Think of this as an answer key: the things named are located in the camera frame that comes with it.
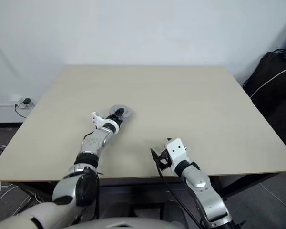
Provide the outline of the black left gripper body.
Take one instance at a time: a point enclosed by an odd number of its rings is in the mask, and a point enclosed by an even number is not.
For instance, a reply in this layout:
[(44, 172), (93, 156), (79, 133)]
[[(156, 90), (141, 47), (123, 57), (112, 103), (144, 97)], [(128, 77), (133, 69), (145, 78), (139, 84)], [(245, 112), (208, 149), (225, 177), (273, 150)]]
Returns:
[(117, 125), (120, 125), (123, 120), (121, 115), (111, 114), (107, 117), (107, 120), (113, 120)]

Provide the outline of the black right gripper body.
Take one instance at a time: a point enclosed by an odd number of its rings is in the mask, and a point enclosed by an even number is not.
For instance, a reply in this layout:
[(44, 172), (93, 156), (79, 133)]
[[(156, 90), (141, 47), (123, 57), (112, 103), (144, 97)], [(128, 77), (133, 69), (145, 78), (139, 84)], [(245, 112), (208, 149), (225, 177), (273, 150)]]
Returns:
[(164, 150), (159, 155), (159, 168), (161, 171), (164, 171), (170, 168), (172, 165), (172, 161), (170, 159), (170, 155), (167, 150)]

